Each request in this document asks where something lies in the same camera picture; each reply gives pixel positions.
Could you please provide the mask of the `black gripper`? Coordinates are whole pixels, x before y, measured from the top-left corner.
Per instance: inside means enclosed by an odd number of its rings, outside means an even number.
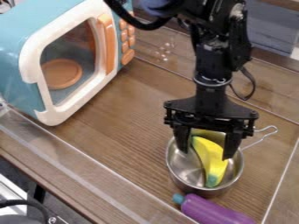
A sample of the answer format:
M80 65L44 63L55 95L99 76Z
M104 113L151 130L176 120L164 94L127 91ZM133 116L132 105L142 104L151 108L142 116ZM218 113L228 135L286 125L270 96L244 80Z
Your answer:
M254 136L255 110L236 104L226 94L224 87L196 87L190 98L164 103L164 123L172 128L175 142L183 153L190 149L191 129L226 133L222 159L234 157L242 138Z

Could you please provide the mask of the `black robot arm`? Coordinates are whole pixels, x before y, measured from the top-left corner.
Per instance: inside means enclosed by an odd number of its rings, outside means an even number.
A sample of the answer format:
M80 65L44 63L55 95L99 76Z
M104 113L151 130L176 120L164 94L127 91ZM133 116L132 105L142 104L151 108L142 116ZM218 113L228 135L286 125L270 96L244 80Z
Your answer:
M246 73L251 60L248 40L248 10L246 0L142 0L144 11L156 17L143 23L124 8L120 0L104 0L109 9L135 28L151 31L171 19L186 26L196 56L195 96L167 101L164 123L172 128L176 145L186 152L191 145L191 130L223 132L222 157L232 158L244 138L254 135L258 112L230 100L232 74Z

